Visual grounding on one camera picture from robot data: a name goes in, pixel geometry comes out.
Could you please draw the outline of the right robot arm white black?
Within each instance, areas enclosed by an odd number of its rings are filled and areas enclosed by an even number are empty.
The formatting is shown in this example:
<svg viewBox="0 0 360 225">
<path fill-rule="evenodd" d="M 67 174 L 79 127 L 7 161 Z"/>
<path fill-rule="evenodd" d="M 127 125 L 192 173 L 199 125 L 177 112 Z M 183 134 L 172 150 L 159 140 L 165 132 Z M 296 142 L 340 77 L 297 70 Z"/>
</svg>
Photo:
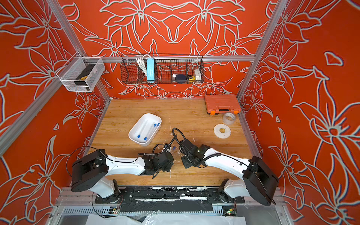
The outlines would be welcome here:
<svg viewBox="0 0 360 225">
<path fill-rule="evenodd" d="M 264 206 L 276 204 L 273 198 L 279 180 L 261 158 L 253 156 L 251 159 L 246 159 L 230 156 L 207 145 L 197 147 L 188 139 L 180 141 L 179 147 L 185 168 L 214 167 L 237 177 L 236 180 L 223 180 L 217 191 L 222 201 L 251 197 Z"/>
</svg>

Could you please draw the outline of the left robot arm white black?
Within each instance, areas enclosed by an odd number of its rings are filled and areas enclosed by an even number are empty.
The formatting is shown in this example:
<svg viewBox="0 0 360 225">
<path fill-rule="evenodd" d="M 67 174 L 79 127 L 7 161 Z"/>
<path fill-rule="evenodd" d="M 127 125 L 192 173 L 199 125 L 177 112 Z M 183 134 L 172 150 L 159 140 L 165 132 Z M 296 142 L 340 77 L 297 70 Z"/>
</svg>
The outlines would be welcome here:
<svg viewBox="0 0 360 225">
<path fill-rule="evenodd" d="M 173 156 L 168 151 L 139 155 L 136 158 L 121 158 L 107 155 L 104 149 L 96 150 L 77 160 L 72 165 L 72 192 L 90 190 L 101 198 L 120 195 L 117 181 L 107 177 L 119 174 L 152 176 L 170 172 Z"/>
</svg>

